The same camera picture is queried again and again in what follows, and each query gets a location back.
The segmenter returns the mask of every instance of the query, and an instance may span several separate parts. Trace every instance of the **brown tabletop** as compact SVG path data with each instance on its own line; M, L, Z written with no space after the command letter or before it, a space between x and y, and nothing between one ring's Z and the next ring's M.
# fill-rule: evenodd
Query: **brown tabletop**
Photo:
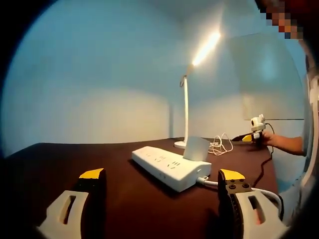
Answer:
M131 160L132 151L153 146L183 154L176 139L119 144L39 143L10 156L6 162L20 201L30 221L39 226L46 208L71 189L85 171L105 168L107 177L107 238L206 238L213 237L218 218L217 191L193 186L176 193ZM253 183L261 164L270 157L266 147L235 143L232 152L208 156L210 180L217 181L219 169L242 173ZM257 187L277 193L272 161Z

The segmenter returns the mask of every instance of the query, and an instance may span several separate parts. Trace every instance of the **power strip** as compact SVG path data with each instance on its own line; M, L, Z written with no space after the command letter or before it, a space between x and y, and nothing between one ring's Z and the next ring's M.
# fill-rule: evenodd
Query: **power strip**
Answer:
M208 176L211 171L211 163L188 160L182 155L150 146L133 151L132 159L177 192L191 187L198 177Z

